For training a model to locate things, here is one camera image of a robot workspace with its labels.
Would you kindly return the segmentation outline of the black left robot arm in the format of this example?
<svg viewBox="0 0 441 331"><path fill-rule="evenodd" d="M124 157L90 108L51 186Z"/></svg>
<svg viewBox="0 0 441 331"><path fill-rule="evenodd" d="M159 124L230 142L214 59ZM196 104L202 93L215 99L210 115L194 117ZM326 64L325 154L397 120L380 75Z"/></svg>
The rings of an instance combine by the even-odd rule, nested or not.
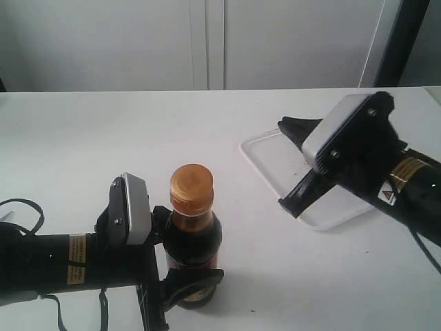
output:
<svg viewBox="0 0 441 331"><path fill-rule="evenodd" d="M144 180L116 177L94 232L40 235L1 223L1 304L56 300L60 292L98 290L102 330L108 328L106 290L136 288L145 330L167 330L165 313L201 290L213 291L224 272L215 265L222 240L216 216L195 232L170 223L171 211L149 205Z"/></svg>

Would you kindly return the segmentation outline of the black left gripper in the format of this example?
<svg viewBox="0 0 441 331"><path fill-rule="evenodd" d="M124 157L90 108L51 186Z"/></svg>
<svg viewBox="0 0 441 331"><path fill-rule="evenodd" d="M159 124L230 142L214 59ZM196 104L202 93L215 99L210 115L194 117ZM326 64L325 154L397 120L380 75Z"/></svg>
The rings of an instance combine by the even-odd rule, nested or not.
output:
<svg viewBox="0 0 441 331"><path fill-rule="evenodd" d="M168 330L164 311L175 305L187 310L206 305L222 281L224 270L171 268L159 281L154 246L163 242L172 211L156 205L151 212L152 229L144 244L128 245L127 200L121 175L113 180L108 205L95 225L103 269L113 278L106 286L136 286L144 329Z"/></svg>

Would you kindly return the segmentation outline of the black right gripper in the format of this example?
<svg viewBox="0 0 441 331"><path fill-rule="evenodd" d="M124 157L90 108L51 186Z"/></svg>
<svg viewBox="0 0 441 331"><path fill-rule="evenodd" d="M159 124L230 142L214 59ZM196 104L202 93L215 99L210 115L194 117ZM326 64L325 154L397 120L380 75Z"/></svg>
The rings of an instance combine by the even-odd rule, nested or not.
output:
<svg viewBox="0 0 441 331"><path fill-rule="evenodd" d="M338 134L332 145L335 150L325 159L329 170L320 174L309 165L308 173L286 197L279 199L293 217L299 217L337 185L363 201L372 200L375 184L383 179L388 162L404 144L389 120L395 108L393 97L385 91L370 95ZM321 121L283 117L278 129L302 151L303 142Z"/></svg>

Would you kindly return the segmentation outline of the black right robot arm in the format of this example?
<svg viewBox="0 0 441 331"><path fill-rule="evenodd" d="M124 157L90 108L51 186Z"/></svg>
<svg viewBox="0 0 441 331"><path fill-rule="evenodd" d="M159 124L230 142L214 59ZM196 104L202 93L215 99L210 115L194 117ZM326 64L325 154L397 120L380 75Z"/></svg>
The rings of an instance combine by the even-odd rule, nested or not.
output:
<svg viewBox="0 0 441 331"><path fill-rule="evenodd" d="M338 185L439 245L440 163L399 138L389 120L394 108L379 91L349 94L323 119L283 117L279 130L310 170L281 206L299 217Z"/></svg>

